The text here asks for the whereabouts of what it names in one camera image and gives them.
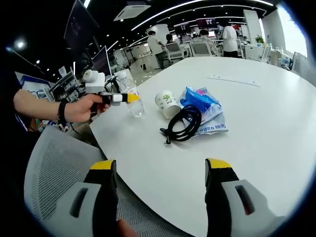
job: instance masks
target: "black cable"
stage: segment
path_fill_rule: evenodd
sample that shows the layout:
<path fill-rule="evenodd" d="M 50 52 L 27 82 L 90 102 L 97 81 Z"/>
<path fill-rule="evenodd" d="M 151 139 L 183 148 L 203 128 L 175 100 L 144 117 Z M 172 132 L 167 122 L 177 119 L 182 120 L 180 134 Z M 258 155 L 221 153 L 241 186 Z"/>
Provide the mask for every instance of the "black cable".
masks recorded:
<path fill-rule="evenodd" d="M 73 124 L 72 123 L 70 123 L 70 126 L 71 126 L 71 128 L 73 129 L 73 131 L 76 133 L 76 134 L 78 134 L 78 135 L 80 135 L 75 129 L 74 129 L 74 127 L 73 127 Z"/>
<path fill-rule="evenodd" d="M 186 119 L 190 124 L 182 131 L 174 132 L 172 129 L 178 121 Z M 168 128 L 161 128 L 164 136 L 167 137 L 166 144 L 171 144 L 171 140 L 183 142 L 189 140 L 198 131 L 201 125 L 202 115 L 200 110 L 194 105 L 185 106 L 179 113 L 177 113 L 170 121 Z"/>

